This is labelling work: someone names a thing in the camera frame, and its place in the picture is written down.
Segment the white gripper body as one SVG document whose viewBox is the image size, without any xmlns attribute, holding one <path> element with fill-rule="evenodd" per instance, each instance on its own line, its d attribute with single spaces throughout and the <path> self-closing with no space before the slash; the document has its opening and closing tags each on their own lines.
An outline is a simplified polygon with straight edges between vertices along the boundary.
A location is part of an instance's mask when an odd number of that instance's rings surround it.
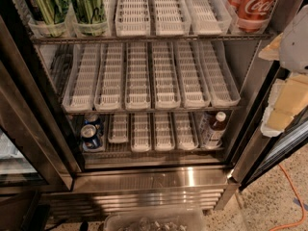
<svg viewBox="0 0 308 231">
<path fill-rule="evenodd" d="M 292 72 L 308 73 L 308 5 L 285 28 L 279 48 L 279 62 Z"/>
</svg>

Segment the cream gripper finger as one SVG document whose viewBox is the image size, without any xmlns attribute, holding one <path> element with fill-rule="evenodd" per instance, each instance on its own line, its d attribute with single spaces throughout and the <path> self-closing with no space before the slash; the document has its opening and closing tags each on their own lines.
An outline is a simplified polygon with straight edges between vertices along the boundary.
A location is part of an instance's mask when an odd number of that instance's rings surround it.
<svg viewBox="0 0 308 231">
<path fill-rule="evenodd" d="M 258 57 L 267 61 L 278 61 L 282 36 L 283 34 L 279 34 L 270 44 L 259 52 Z"/>
<path fill-rule="evenodd" d="M 293 74 L 286 80 L 276 79 L 262 117 L 261 133 L 266 137 L 277 137 L 307 106 L 307 74 Z"/>
</svg>

